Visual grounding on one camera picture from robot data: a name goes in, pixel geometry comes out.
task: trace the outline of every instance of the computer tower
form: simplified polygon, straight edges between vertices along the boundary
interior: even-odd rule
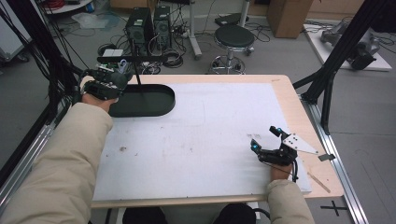
[[[134,50],[137,55],[150,56],[154,49],[154,40],[152,40],[154,38],[154,27],[149,8],[134,7],[125,25],[125,30],[128,38],[134,42]]]
[[[156,6],[154,12],[154,29],[157,36],[157,49],[172,47],[170,7]]]

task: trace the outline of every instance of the cardboard box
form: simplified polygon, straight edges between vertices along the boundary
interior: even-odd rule
[[[272,0],[267,20],[274,37],[297,38],[313,0]]]
[[[149,7],[151,13],[158,0],[110,0],[110,6],[116,8]]]
[[[353,17],[364,0],[315,0],[307,18],[341,20]]]
[[[250,3],[247,14],[250,16],[265,16],[267,14],[268,5]]]

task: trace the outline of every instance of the white shelf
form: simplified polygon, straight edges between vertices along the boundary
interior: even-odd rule
[[[92,2],[92,0],[81,0],[78,5],[64,5],[63,7],[59,8],[59,9],[55,9],[55,10],[46,9],[46,10],[47,10],[47,13],[49,13],[49,14],[64,13],[64,12],[72,11],[72,10],[75,10],[75,9],[78,9],[81,7],[85,7],[91,2]]]
[[[305,24],[304,28],[319,29],[320,27],[316,25]],[[321,33],[322,32],[306,33],[306,35],[308,36],[309,42],[314,47],[314,50],[318,55],[320,61],[322,62],[322,64],[324,64],[327,58],[329,58],[330,53],[332,53],[333,47],[330,43],[322,43],[320,41]],[[376,61],[370,63],[363,70],[390,71],[392,69],[392,67],[378,53],[375,53],[373,57],[376,58]],[[352,66],[348,62],[344,62],[343,65],[341,65],[341,68],[353,70]]]

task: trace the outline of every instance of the metal stand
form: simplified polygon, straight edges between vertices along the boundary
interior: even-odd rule
[[[189,39],[191,42],[192,49],[194,50],[195,60],[199,60],[202,57],[201,49],[199,48],[197,39],[195,38],[194,29],[194,16],[195,16],[195,0],[190,0],[190,31],[188,31]]]
[[[329,115],[332,100],[332,84],[335,74],[343,62],[349,57],[352,50],[359,43],[364,33],[369,29],[385,6],[387,0],[366,0],[361,5],[358,13],[347,27],[340,41],[332,50],[329,58],[323,66],[314,74],[293,83],[294,89],[298,89],[309,82],[312,82],[308,91],[302,94],[304,101],[311,105],[318,102],[319,96],[324,92],[323,107],[320,124],[326,134],[329,133]]]
[[[249,5],[250,5],[250,0],[245,0],[244,5],[242,5],[241,20],[239,21],[239,25],[241,27],[245,27],[245,23],[247,21],[247,16],[248,16]],[[254,52],[254,48],[248,47],[246,51],[247,56],[250,55],[251,52]]]

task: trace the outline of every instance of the table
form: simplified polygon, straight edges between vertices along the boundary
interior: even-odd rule
[[[141,76],[142,83],[268,83],[274,89],[276,98],[288,123],[291,133],[297,133],[319,155],[324,154],[324,149],[316,135],[316,132],[306,115],[304,108],[286,76],[279,75],[255,75],[255,76],[211,76],[211,75],[159,75]],[[299,153],[304,161],[304,167],[308,174],[312,192],[305,195],[306,198],[339,197],[343,195],[343,188],[328,161],[320,161],[318,156],[308,153]],[[231,203],[231,202],[257,202],[263,201],[264,195],[241,195],[233,197],[211,196],[194,198],[168,198],[168,199],[138,199],[138,200],[93,200],[92,207],[128,207],[128,206],[152,206],[152,205],[176,205],[198,203]]]

